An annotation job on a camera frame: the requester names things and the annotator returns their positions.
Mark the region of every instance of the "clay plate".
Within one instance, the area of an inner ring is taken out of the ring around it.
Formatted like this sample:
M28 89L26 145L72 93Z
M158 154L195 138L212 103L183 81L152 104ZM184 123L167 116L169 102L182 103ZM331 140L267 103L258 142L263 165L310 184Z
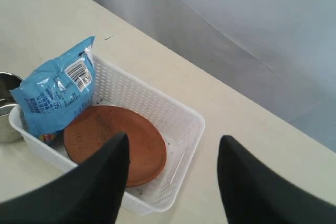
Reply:
M166 146L157 129L144 117L116 106L92 106L64 130L64 144L70 158L82 163L117 132L130 141L128 187L154 179L166 163Z

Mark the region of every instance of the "stainless steel cup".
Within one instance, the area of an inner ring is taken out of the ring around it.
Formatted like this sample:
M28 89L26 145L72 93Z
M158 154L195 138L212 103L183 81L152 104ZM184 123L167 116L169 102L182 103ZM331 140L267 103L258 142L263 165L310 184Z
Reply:
M0 72L0 143L10 143L21 138L8 121L10 111L17 104L10 90L19 87L21 81L14 74Z

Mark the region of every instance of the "terracotta saucer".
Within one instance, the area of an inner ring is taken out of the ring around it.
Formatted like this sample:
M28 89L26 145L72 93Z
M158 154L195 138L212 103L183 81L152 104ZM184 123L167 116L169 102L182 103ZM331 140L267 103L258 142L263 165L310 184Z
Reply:
M130 140L130 170L127 186L140 186L154 179L166 163L166 146L157 129L144 117L116 106L92 106L64 130L70 158L82 163L117 132Z

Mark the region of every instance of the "white curtain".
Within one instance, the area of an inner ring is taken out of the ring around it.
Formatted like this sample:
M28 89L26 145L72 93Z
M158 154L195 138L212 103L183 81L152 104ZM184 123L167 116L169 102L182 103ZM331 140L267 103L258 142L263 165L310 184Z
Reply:
M94 0L336 151L336 0Z

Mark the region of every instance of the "plastic basket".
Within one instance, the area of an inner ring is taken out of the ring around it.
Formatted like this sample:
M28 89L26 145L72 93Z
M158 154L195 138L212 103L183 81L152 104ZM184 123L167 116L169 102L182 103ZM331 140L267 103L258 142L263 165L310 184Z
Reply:
M167 147L167 162L151 182L127 188L122 207L138 215L168 210L174 203L185 173L204 131L201 115L122 69L94 57L97 71L94 104L106 102L130 109L147 118L161 133ZM21 133L30 149L63 172L77 165L64 146L52 148L23 130L20 107L15 107L9 122Z

